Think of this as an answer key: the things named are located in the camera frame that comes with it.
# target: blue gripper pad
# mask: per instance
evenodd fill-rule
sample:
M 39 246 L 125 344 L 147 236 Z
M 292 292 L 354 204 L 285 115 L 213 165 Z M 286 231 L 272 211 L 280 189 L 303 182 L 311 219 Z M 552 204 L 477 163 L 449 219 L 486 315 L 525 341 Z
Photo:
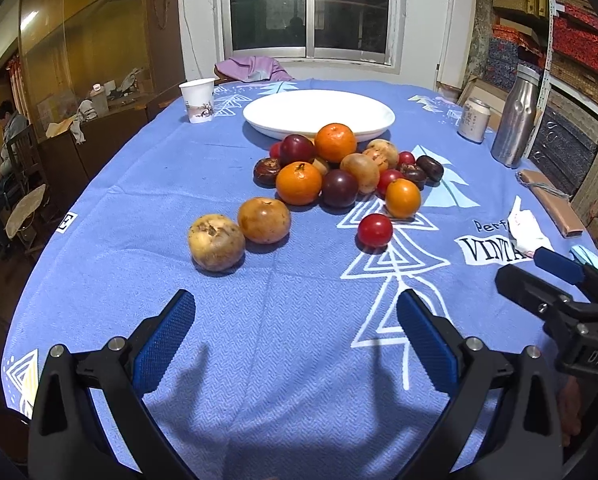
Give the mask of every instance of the blue gripper pad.
M 399 295 L 397 319 L 435 389 L 452 396 L 459 384 L 460 363 L 457 350 L 449 343 L 460 342 L 459 333 L 447 319 L 433 316 L 413 290 L 405 290 Z M 443 322 L 448 326 L 444 327 L 442 335 L 438 325 Z M 452 341 L 447 342 L 445 335 Z
M 570 285 L 579 285 L 585 279 L 580 263 L 545 247 L 540 247 L 534 252 L 534 264 Z
M 137 395 L 141 397 L 157 389 L 195 320 L 195 312 L 194 296 L 187 290 L 180 290 L 159 316 L 144 320 L 135 331 L 151 330 L 147 334 L 148 340 L 135 356 L 132 383 Z

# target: paper cup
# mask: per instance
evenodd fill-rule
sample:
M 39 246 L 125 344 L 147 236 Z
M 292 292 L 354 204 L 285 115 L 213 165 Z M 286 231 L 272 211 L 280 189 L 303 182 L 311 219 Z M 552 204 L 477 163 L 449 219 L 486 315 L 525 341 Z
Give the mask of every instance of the paper cup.
M 186 102 L 188 121 L 205 123 L 213 119 L 215 78 L 195 79 L 180 84 L 179 88 L 181 88 L 183 100 Z

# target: curtain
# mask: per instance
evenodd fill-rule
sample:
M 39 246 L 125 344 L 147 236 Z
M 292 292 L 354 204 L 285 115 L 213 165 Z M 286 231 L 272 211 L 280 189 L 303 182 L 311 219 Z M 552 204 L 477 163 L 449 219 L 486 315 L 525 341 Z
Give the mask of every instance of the curtain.
M 10 74 L 10 86 L 12 87 L 12 96 L 15 100 L 15 107 L 17 111 L 30 120 L 28 108 L 26 107 L 26 99 L 23 93 L 23 76 L 22 64 L 20 62 L 19 54 L 13 56 L 6 64 L 6 70 Z

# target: table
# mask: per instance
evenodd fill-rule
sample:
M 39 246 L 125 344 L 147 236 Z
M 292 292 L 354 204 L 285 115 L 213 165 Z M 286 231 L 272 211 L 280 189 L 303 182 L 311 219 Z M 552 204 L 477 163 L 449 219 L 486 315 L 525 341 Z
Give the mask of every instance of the table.
M 243 120 L 265 94 L 335 89 L 378 99 L 396 114 L 384 134 L 401 150 L 445 166 L 426 188 L 416 219 L 397 222 L 390 249 L 368 254 L 355 229 L 380 210 L 374 196 L 335 214 L 292 209 L 289 238 L 251 246 L 234 272 L 199 272 L 186 233 L 200 215 L 236 219 L 241 203 L 273 196 L 252 181 L 274 140 Z M 433 390 L 398 326 L 394 301 L 412 287 L 464 336 L 490 348 L 550 349 L 541 324 L 499 297 L 494 276 L 516 263 L 572 293 L 512 251 L 506 219 L 522 198 L 556 251 L 563 239 L 514 171 L 458 136 L 460 109 L 438 94 L 382 82 L 226 84 L 215 118 L 189 124 L 181 99 L 145 126 L 93 179 L 36 265 L 4 352 L 8 405 L 32 411 L 48 349 L 100 348 L 161 311 L 179 288 L 197 301 L 197 320 L 156 392 L 144 397 L 167 438 L 202 480 L 391 479 L 407 462 L 448 397 Z M 119 459 L 134 462 L 101 395 L 95 402 Z M 469 463 L 492 410 L 484 410 L 460 458 Z

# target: ceiling light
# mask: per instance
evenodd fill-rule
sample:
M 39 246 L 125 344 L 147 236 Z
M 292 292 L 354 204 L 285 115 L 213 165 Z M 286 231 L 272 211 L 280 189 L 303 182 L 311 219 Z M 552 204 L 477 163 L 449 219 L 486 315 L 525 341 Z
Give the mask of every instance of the ceiling light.
M 26 16 L 23 20 L 22 20 L 22 24 L 20 25 L 20 29 L 23 30 L 24 28 L 28 27 L 28 25 L 30 24 L 30 22 L 32 20 L 35 19 L 35 16 L 38 15 L 38 12 L 36 10 L 33 10 L 28 16 Z

